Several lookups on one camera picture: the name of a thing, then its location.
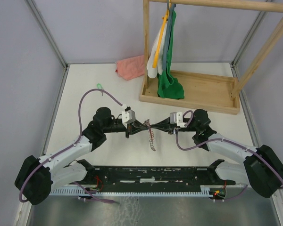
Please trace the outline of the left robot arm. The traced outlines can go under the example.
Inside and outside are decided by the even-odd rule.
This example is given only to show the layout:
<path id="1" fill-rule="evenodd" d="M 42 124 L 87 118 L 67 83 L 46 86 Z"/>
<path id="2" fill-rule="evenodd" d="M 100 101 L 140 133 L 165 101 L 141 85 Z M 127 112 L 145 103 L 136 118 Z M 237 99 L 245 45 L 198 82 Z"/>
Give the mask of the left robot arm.
<path id="1" fill-rule="evenodd" d="M 99 108 L 88 126 L 80 131 L 77 139 L 54 153 L 41 157 L 28 156 L 16 177 L 15 186 L 19 190 L 20 202 L 40 204 L 51 191 L 61 186 L 83 181 L 91 183 L 95 178 L 92 165 L 87 161 L 72 162 L 100 147 L 108 133 L 125 133 L 126 137 L 148 129 L 170 132 L 174 129 L 170 119 L 147 125 L 136 120 L 135 113 L 127 108 L 121 118 L 112 115 L 107 107 Z"/>

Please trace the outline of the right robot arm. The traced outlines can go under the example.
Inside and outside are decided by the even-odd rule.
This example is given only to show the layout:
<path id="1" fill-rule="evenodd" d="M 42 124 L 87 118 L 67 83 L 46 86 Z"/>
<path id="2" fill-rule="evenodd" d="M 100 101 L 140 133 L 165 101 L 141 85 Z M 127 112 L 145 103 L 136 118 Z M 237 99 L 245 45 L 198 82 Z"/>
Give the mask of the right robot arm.
<path id="1" fill-rule="evenodd" d="M 254 191 L 265 198 L 271 197 L 277 190 L 283 190 L 283 164 L 267 145 L 260 147 L 243 145 L 222 136 L 210 127 L 211 120 L 207 111 L 197 109 L 189 111 L 190 118 L 185 118 L 183 112 L 173 112 L 169 115 L 171 132 L 194 131 L 192 147 L 177 147 L 182 151 L 202 148 L 208 152 L 218 153 L 234 161 L 221 161 L 215 168 L 207 172 L 207 179 L 212 184 L 222 180 L 232 180 L 250 185 Z"/>

